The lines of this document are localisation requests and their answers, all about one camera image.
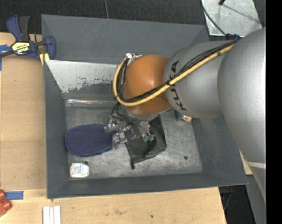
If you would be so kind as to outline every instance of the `blue tape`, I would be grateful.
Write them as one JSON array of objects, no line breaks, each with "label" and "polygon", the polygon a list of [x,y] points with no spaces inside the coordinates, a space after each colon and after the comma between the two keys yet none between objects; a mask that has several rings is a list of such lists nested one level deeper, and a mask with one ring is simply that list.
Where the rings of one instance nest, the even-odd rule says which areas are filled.
[{"label": "blue tape", "polygon": [[[10,51],[11,48],[10,46],[7,46],[7,44],[5,45],[0,45],[0,53],[2,53],[3,51]],[[0,71],[2,70],[2,58],[0,58]]]},{"label": "blue tape", "polygon": [[5,198],[4,200],[22,200],[24,199],[24,191],[9,191],[5,192]]},{"label": "blue tape", "polygon": [[24,191],[9,191],[5,192],[6,197],[4,200],[22,200],[24,199],[23,197]]}]

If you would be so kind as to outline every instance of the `white object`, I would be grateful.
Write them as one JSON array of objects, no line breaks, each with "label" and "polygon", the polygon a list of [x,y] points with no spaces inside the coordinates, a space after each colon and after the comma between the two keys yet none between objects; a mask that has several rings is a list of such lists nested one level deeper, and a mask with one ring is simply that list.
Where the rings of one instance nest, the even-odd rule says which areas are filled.
[{"label": "white object", "polygon": [[85,178],[89,176],[89,166],[84,163],[72,163],[69,168],[72,178]]},{"label": "white object", "polygon": [[45,206],[42,209],[43,224],[61,224],[61,208],[60,206]]}]

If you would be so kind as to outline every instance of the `white strip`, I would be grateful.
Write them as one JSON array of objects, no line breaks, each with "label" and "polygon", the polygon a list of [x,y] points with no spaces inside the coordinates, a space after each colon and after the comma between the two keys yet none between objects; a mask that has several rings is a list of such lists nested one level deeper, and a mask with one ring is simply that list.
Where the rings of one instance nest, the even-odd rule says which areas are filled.
[{"label": "white strip", "polygon": [[262,168],[262,169],[266,169],[266,163],[260,163],[260,162],[248,162],[247,164],[251,167],[254,168]]},{"label": "white strip", "polygon": [[43,224],[61,224],[61,208],[60,206],[45,206],[42,209]]},{"label": "white strip", "polygon": [[54,206],[54,224],[61,224],[60,206]]},{"label": "white strip", "polygon": [[42,223],[43,224],[50,224],[49,219],[49,206],[42,208]]},{"label": "white strip", "polygon": [[49,222],[51,224],[55,224],[55,222],[54,222],[54,208],[53,207],[49,208]]}]

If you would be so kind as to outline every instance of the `wire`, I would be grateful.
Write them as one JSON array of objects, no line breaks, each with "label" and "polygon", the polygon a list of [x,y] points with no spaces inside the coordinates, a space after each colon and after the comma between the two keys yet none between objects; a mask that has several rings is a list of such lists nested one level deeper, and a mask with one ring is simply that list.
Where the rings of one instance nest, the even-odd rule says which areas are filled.
[{"label": "wire", "polygon": [[234,44],[229,45],[221,50],[219,50],[216,53],[213,53],[211,55],[209,55],[208,57],[204,58],[203,60],[197,62],[196,64],[194,64],[193,66],[191,66],[189,69],[187,69],[186,71],[182,72],[180,75],[173,77],[171,80],[169,80],[165,85],[162,85],[162,87],[160,87],[158,90],[156,90],[153,94],[143,98],[142,100],[138,100],[138,101],[132,101],[132,102],[127,102],[127,101],[123,101],[118,94],[117,91],[117,80],[118,80],[118,74],[123,66],[123,64],[125,63],[125,61],[127,61],[127,58],[125,58],[121,64],[119,65],[119,67],[116,70],[115,76],[114,76],[114,81],[113,81],[113,91],[114,91],[114,95],[117,99],[117,101],[125,106],[135,106],[135,105],[140,105],[142,103],[145,103],[153,98],[155,98],[156,96],[160,95],[161,93],[163,93],[164,91],[166,91],[169,87],[171,87],[172,85],[174,85],[176,82],[178,82],[179,80],[183,79],[184,77],[186,77],[187,75],[191,74],[192,72],[194,72],[196,69],[198,69],[199,67],[201,67],[202,65],[206,64],[207,62],[213,60],[214,58],[228,52],[232,47],[234,46]]},{"label": "wire", "polygon": [[109,16],[109,11],[108,11],[107,0],[103,0],[103,1],[104,1],[104,6],[105,6],[105,11],[106,11],[106,14],[107,14],[107,18],[109,19],[110,16]]},{"label": "wire", "polygon": [[204,4],[203,4],[203,0],[201,0],[202,3],[202,8],[206,14],[206,16],[209,18],[209,20],[214,24],[214,26],[224,35],[226,36],[227,34],[215,23],[215,21],[209,16],[208,12],[206,11]]}]

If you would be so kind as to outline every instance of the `blue fabric object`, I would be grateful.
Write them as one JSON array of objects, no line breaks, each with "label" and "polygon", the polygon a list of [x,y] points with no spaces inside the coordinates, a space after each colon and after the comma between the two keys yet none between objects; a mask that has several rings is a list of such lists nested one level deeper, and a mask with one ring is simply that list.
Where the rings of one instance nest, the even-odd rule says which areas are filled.
[{"label": "blue fabric object", "polygon": [[112,135],[105,133],[104,125],[82,125],[68,130],[65,145],[68,151],[79,157],[99,155],[111,150]]}]

